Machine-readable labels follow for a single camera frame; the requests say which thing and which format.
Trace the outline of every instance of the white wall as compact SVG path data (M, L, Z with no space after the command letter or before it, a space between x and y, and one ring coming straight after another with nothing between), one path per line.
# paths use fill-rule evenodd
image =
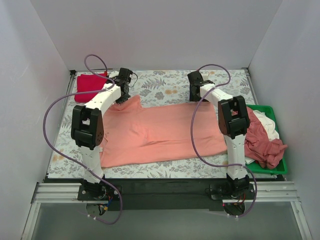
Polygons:
M51 151L46 108L66 92L68 70L29 0L0 0L0 239L20 239ZM60 108L48 119L51 141Z
M313 239L320 239L319 13L317 0L283 0L249 66L258 101L273 107L289 146L289 177Z
M248 67L282 0L31 0L69 70ZM102 65L90 60L93 68Z

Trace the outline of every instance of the red cloth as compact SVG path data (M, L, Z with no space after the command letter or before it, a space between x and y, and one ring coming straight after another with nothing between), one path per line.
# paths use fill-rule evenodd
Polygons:
M246 157L257 160L261 167L274 169L283 158L288 145L283 144L280 139L269 141L268 134L254 114L247 107L250 127L247 129L244 142L244 154Z
M106 83L106 79L98 77L96 75L85 75L81 74L76 78L76 88L77 92L87 92L100 90ZM77 103L87 103L93 99L98 93L88 93L88 94L78 94L74 96L74 100Z

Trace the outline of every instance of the garment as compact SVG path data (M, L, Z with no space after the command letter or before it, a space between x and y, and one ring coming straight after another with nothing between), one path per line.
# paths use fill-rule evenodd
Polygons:
M106 79L96 75L81 74L76 78L76 88L78 93L100 90L103 88L105 83ZM74 96L74 100L77 103L87 103L97 94L98 93L78 94Z
M114 104L103 116L100 145L103 168L195 158L190 124L196 102L143 108L136 95ZM202 156L227 152L214 107L202 102L196 113L194 139Z
M268 118L264 112L260 112L258 110L253 110L254 115L259 119L261 122L266 134L268 135L269 141L274 139L279 139L279 133L276 131L276 124L273 120ZM245 157L245 163L251 164L255 160L249 157Z
M280 139L269 141L264 126L256 117L253 110L247 107L250 127L244 141L244 154L246 157L259 161L261 167L274 169L283 158L288 147Z

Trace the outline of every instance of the green plastic bin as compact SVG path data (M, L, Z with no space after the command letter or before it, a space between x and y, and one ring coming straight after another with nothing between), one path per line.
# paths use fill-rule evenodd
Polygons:
M248 105L249 108L252 110L258 110L262 113L265 113L265 115L273 120L275 122L275 130L278 131L278 126L277 126L277 121L276 121L276 116L274 113L274 110L270 106L263 106L263 105ZM287 164L285 157L282 158L282 160L279 162L278 166L276 166L274 169L268 169L268 168L262 168L259 163L253 162L247 165L247 167L254 173L259 173L259 174L286 174L288 173L287 169Z

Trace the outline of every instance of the floral pattern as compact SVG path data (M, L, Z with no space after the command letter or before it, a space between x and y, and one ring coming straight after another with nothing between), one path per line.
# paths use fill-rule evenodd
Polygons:
M139 79L130 88L131 96L140 95L143 107L155 107L171 104L181 104L189 101L189 82L187 74L190 70L141 70L136 71ZM209 80L216 84L228 80L223 70L209 72ZM244 96L247 104L255 104L248 79L244 70L231 70L230 84L220 89L231 95ZM77 91L77 81L74 81L72 92ZM82 156L75 141L71 139L72 111L75 105L74 97L66 104L63 120L60 125L55 147L64 154L82 161ZM209 156L205 159L212 164L225 165L228 163L226 154ZM154 162L147 164L130 164L104 169L106 178L225 178L226 167L216 168L202 163L198 158ZM82 178L84 169L53 152L48 168L48 178ZM256 174L258 178L274 178L267 174Z

